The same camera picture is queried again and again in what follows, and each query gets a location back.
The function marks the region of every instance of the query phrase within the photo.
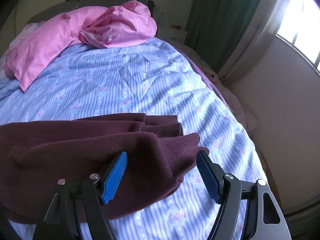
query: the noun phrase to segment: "window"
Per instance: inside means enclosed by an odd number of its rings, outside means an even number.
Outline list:
[[[277,36],[320,71],[320,9],[313,0],[290,0]]]

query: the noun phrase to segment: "blue textured pad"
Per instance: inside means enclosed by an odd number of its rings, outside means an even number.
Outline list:
[[[216,203],[219,203],[221,201],[219,181],[201,152],[197,153],[196,162],[210,198],[215,200]]]
[[[108,204],[109,200],[114,198],[124,171],[127,168],[127,163],[127,153],[122,152],[104,183],[104,191],[101,197],[103,203]]]

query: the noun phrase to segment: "headboard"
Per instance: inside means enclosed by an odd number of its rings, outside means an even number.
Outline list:
[[[50,18],[63,13],[72,11],[77,8],[85,7],[85,6],[104,6],[104,7],[111,7],[111,6],[118,6],[124,4],[131,0],[66,0],[65,2],[59,3],[54,5],[47,10],[44,10],[28,20],[28,23],[35,23],[41,22],[44,20],[49,20]],[[154,11],[154,2],[151,0],[137,0],[148,6],[151,16],[153,16]]]

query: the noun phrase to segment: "silver pin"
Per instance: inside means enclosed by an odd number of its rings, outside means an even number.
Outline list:
[[[227,179],[233,179],[233,178],[234,178],[234,176],[233,176],[231,173],[226,173],[224,176],[225,176]]]
[[[259,183],[261,186],[264,186],[264,185],[267,184],[267,183],[265,182],[265,180],[263,180],[263,179],[258,179],[258,183]]]
[[[66,182],[65,179],[59,179],[59,180],[58,180],[58,184],[59,184],[59,185],[64,185],[65,182]]]
[[[99,174],[97,173],[93,173],[90,175],[90,179],[97,179],[97,178],[99,178]]]

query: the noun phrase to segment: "bed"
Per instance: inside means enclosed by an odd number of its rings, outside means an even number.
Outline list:
[[[112,49],[68,47],[25,93],[0,70],[0,125],[126,112],[177,115],[184,134],[197,132],[200,145],[225,172],[240,180],[267,180],[254,144],[221,95],[165,41],[153,38]],[[240,239],[245,207],[242,201],[234,239]],[[195,167],[174,194],[110,223],[117,239],[206,239],[218,209]],[[22,239],[32,239],[35,225],[10,223]],[[86,223],[81,230],[91,239]]]

